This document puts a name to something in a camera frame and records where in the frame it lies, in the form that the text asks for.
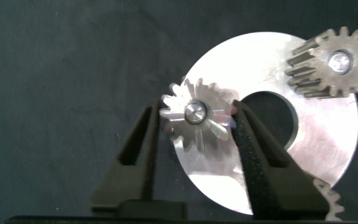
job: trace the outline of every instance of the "spur gear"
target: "spur gear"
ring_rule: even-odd
[[[173,132],[172,141],[181,139],[185,149],[193,142],[204,151],[205,145],[216,148],[217,139],[231,138],[230,91],[215,83],[204,85],[202,78],[195,85],[188,79],[180,86],[172,83],[170,89],[174,96],[162,96],[169,108],[160,109],[160,116],[168,119],[164,131]]]
[[[326,216],[326,221],[341,221],[341,219],[336,216],[337,213],[341,213],[345,210],[343,206],[336,203],[341,196],[331,189],[329,183],[319,178],[315,178],[313,184],[329,204],[329,212]]]
[[[347,27],[339,35],[332,29],[306,41],[292,51],[285,71],[293,75],[289,85],[305,97],[348,97],[358,93],[358,30],[349,36]]]

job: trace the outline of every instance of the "washer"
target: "washer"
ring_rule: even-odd
[[[186,75],[202,78],[232,92],[235,100],[259,91],[276,94],[290,108],[294,127],[285,149],[305,171],[333,186],[345,173],[358,140],[358,107],[348,98],[305,98],[294,92],[284,71],[291,50],[305,40],[288,34],[258,32],[227,40],[202,56]],[[252,214],[235,142],[219,141],[217,149],[183,150],[174,141],[180,164],[205,196],[231,210]]]

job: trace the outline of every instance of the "helical gear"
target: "helical gear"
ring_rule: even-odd
[[[349,36],[347,27],[339,35],[332,29],[306,41],[293,50],[287,62],[292,65],[285,71],[293,75],[288,84],[297,85],[295,91],[305,97],[347,97],[358,93],[358,30]],[[340,72],[331,64],[341,54],[336,66],[347,66]]]
[[[341,221],[341,219],[336,216],[337,213],[341,213],[345,210],[343,206],[336,203],[341,196],[336,191],[332,190],[327,182],[319,178],[315,178],[313,184],[329,204],[329,212],[326,216],[326,221]]]
[[[193,142],[199,151],[204,151],[205,145],[217,148],[218,139],[227,141],[232,138],[230,122],[233,96],[230,91],[220,89],[215,83],[204,85],[201,78],[195,85],[188,79],[180,86],[172,83],[170,89],[174,96],[162,96],[169,108],[162,108],[160,116],[168,119],[164,131],[173,133],[172,141],[181,139],[185,149]],[[193,105],[203,110],[199,116],[204,116],[195,122],[188,119],[187,113]]]

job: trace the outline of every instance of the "gear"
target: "gear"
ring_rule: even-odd
[[[181,139],[185,149],[193,142],[204,151],[205,145],[216,148],[218,139],[231,138],[230,91],[219,89],[215,83],[204,85],[202,78],[196,85],[189,79],[180,86],[172,83],[170,89],[174,96],[162,96],[169,108],[160,109],[160,116],[169,120],[164,131],[173,132],[172,141]]]
[[[332,29],[293,50],[285,71],[293,75],[289,85],[305,97],[347,97],[358,93],[358,30],[349,36],[347,27],[339,35]]]
[[[337,213],[344,211],[344,207],[336,203],[341,196],[336,191],[331,190],[329,183],[319,178],[315,178],[313,184],[329,204],[329,212],[326,216],[326,221],[341,221],[341,219],[336,216]]]

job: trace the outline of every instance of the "metal gear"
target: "metal gear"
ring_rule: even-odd
[[[358,30],[349,36],[347,27],[339,35],[332,29],[306,41],[292,51],[285,71],[293,75],[289,85],[305,97],[348,97],[358,93]]]
[[[341,221],[341,219],[336,216],[337,213],[345,210],[343,206],[336,203],[341,196],[336,191],[331,189],[329,183],[319,178],[315,178],[313,180],[313,184],[329,204],[329,212],[326,216],[326,221]]]
[[[174,96],[162,96],[169,108],[160,109],[160,116],[168,119],[164,131],[173,133],[171,140],[175,144],[182,140],[183,148],[188,149],[193,142],[202,152],[206,144],[217,148],[217,139],[231,138],[230,91],[220,89],[215,83],[204,85],[202,78],[195,85],[189,79],[180,86],[172,83],[170,89]]]

